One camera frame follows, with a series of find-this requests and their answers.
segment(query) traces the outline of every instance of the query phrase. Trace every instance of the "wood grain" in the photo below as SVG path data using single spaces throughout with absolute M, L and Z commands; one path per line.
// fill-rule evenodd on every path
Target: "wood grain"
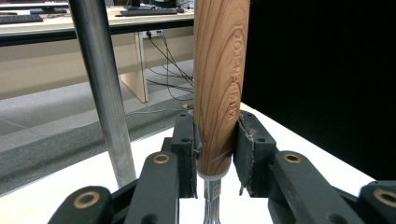
M 195 0 L 194 120 L 203 149 L 198 173 L 222 178 L 230 167 L 239 119 L 249 0 Z

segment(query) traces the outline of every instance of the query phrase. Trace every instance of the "black curtain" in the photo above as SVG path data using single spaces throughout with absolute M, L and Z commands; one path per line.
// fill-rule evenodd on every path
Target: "black curtain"
M 252 1 L 242 102 L 396 179 L 394 1 Z

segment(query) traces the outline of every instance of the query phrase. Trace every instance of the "metal pole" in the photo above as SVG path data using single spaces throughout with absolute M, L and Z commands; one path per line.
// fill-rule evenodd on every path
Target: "metal pole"
M 69 0 L 107 151 L 119 188 L 136 179 L 104 0 Z
M 205 196 L 205 219 L 204 224 L 220 224 L 219 205 L 220 205 L 221 179 L 204 181 Z

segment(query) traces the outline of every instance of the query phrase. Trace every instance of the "table surface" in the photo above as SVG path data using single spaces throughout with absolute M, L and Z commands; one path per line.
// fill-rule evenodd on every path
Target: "table surface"
M 177 13 L 176 15 L 160 15 L 160 16 L 140 16 L 140 17 L 116 17 L 120 11 L 125 10 L 123 7 L 109 7 L 106 9 L 108 21 L 110 26 L 122 24 L 138 24 L 138 23 L 153 23 L 160 21 L 181 21 L 191 20 L 194 17 L 193 11 L 186 11 L 185 13 Z M 29 14 L 29 10 L 18 11 L 20 15 Z M 64 16 L 56 17 L 54 19 L 47 19 L 47 15 L 41 15 L 44 18 L 43 22 L 29 22 L 19 24 L 0 25 L 0 35 L 54 31 L 61 29 L 73 29 L 73 21 L 70 16 L 70 11 Z
M 251 112 L 259 119 L 275 138 L 279 150 L 291 150 L 305 155 L 334 187 L 358 196 L 361 187 L 373 181 L 370 176 L 311 144 L 257 110 L 244 104 L 241 105 L 241 109 Z M 171 137 L 172 133 L 173 128 L 170 128 L 132 142 L 137 175 L 142 170 L 145 158 L 153 152 L 160 151 L 163 139 Z M 240 183 L 233 164 L 221 181 L 221 223 L 272 223 L 267 199 L 251 199 L 246 192 L 242 196 L 238 195 Z M 0 223 L 47 223 L 69 194 L 87 186 L 103 186 L 111 192 L 118 189 L 107 152 L 3 196 L 0 198 Z M 198 199 L 180 200 L 182 224 L 203 223 L 205 201 L 203 180 L 200 177 L 197 190 Z
M 123 7 L 108 7 L 106 9 L 110 33 L 113 35 L 193 26 L 193 10 L 186 9 L 184 13 L 176 15 L 116 17 L 122 10 L 125 9 Z M 19 15 L 30 14 L 29 10 L 17 12 Z M 42 22 L 0 25 L 0 47 L 76 39 L 69 9 L 67 14 L 58 15 L 62 16 L 48 19 L 47 15 L 40 15 L 44 18 Z

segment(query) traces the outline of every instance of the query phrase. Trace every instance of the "wall outlet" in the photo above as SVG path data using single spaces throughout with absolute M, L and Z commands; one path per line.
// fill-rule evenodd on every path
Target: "wall outlet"
M 150 32 L 150 33 L 151 33 L 151 38 L 153 38 L 153 37 L 156 37 L 156 36 L 161 36 L 160 33 L 161 33 L 162 31 L 163 31 L 163 30 L 143 31 L 143 32 L 142 32 L 142 36 L 143 36 L 143 38 L 149 38 L 148 32 Z

